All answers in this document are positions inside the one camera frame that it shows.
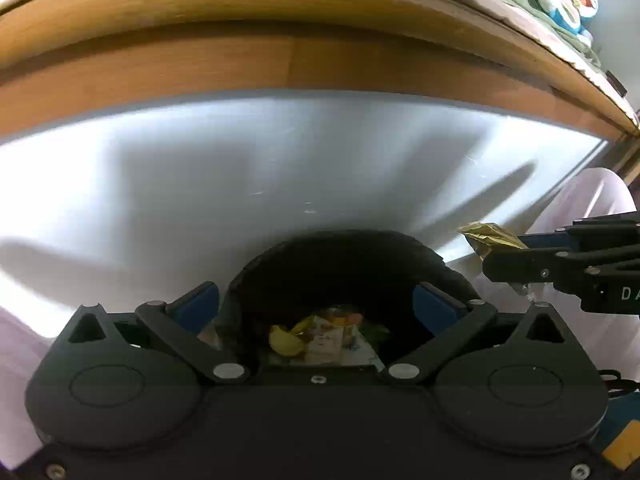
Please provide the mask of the gold coffee sachet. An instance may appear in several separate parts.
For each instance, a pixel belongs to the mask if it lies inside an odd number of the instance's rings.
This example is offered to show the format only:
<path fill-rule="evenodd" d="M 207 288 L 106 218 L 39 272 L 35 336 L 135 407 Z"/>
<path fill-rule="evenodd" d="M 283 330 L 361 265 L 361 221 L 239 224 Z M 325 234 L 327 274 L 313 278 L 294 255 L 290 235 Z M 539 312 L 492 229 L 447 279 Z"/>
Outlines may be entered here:
<path fill-rule="evenodd" d="M 472 222 L 458 229 L 480 260 L 495 250 L 527 249 L 527 245 L 498 224 Z"/>

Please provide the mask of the black trash bin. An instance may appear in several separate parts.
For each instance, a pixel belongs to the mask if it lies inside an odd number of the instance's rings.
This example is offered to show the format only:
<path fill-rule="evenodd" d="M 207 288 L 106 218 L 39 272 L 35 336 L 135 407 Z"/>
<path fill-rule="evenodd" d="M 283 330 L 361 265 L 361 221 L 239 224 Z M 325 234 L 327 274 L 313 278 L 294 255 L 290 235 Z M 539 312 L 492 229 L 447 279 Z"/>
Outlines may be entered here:
<path fill-rule="evenodd" d="M 228 287 L 217 335 L 249 367 L 381 368 L 433 335 L 413 292 L 430 283 L 464 304 L 471 283 L 415 238 L 393 231 L 329 231 L 270 248 Z"/>

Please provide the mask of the wooden bed frame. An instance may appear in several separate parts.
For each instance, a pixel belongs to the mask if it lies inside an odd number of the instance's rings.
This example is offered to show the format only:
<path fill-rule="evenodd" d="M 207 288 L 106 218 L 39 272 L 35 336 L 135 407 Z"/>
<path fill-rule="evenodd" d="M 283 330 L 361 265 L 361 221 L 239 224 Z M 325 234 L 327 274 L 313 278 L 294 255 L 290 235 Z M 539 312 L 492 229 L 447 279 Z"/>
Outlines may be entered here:
<path fill-rule="evenodd" d="M 558 38 L 459 0 L 2 0 L 1 131 L 230 90 L 486 105 L 606 140 L 637 119 Z"/>

